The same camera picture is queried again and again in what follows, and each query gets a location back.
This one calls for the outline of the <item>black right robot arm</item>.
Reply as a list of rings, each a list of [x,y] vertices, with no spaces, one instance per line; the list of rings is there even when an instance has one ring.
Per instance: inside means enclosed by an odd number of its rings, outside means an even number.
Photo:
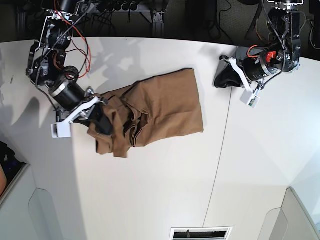
[[[81,69],[65,65],[74,32],[86,40],[76,25],[88,14],[97,11],[98,0],[43,0],[42,10],[48,12],[40,38],[30,48],[26,75],[54,108],[55,123],[51,125],[53,138],[71,137],[73,123],[90,126],[97,133],[110,136],[113,125],[103,112],[108,101],[88,87],[78,85],[81,71],[91,69],[91,51],[81,51],[85,61]]]

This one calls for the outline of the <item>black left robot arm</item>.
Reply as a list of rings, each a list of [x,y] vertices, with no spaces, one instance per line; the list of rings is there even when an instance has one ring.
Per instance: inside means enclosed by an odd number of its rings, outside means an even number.
[[[300,66],[301,57],[301,12],[302,0],[273,0],[270,11],[265,3],[259,3],[259,9],[266,17],[270,31],[269,44],[251,46],[244,57],[220,56],[225,68],[216,75],[215,88],[243,88],[256,93],[274,78],[290,73]]]

